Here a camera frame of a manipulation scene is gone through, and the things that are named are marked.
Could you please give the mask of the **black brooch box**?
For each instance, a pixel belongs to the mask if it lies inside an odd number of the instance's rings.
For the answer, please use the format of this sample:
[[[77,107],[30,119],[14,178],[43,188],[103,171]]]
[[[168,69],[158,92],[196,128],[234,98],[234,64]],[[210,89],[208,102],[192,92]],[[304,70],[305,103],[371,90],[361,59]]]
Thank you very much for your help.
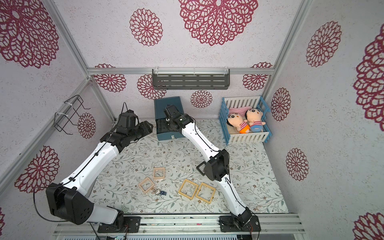
[[[169,122],[166,119],[157,119],[157,134],[169,132]]]
[[[196,166],[197,171],[198,171],[202,176],[205,176],[205,175],[206,175],[206,174],[205,174],[205,171],[204,171],[205,166],[206,166],[206,162],[202,162],[202,163],[200,163],[198,166]]]

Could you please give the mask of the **teal three-drawer cabinet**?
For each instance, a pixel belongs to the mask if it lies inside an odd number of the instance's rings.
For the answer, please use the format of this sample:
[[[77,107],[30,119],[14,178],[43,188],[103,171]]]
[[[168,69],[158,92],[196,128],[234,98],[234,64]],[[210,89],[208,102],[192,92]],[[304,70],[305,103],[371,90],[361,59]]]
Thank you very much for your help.
[[[175,105],[177,109],[184,114],[183,105],[181,102],[180,97],[169,97],[169,98],[162,98],[154,100],[155,104],[155,119],[165,119],[166,115],[164,113],[164,109],[167,106]],[[184,136],[181,133],[177,132],[168,132],[168,133],[162,133],[157,134],[157,138],[159,141],[165,141],[165,140],[172,140],[172,139],[179,139],[183,138]]]

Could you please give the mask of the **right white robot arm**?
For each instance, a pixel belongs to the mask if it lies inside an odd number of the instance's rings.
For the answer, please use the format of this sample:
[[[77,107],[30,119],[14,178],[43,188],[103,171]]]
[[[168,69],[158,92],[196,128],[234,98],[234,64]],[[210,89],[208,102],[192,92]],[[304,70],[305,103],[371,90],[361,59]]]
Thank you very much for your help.
[[[220,216],[221,232],[261,232],[259,218],[242,201],[235,189],[230,176],[230,155],[225,149],[219,149],[212,144],[198,129],[196,120],[187,114],[179,112],[176,106],[170,105],[164,109],[167,128],[171,132],[179,132],[201,152],[204,158],[204,170],[200,173],[220,187],[229,207],[230,216]]]

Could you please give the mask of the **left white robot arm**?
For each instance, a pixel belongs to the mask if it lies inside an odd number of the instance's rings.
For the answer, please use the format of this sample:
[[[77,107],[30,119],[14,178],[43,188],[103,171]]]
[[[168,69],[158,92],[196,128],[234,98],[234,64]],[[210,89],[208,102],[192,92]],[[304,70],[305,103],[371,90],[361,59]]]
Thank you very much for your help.
[[[76,170],[61,183],[51,183],[45,188],[51,215],[59,223],[100,223],[111,232],[121,231],[125,225],[124,212],[96,205],[86,195],[109,162],[131,143],[151,134],[153,128],[148,121],[141,122],[134,111],[122,112],[117,123]]]

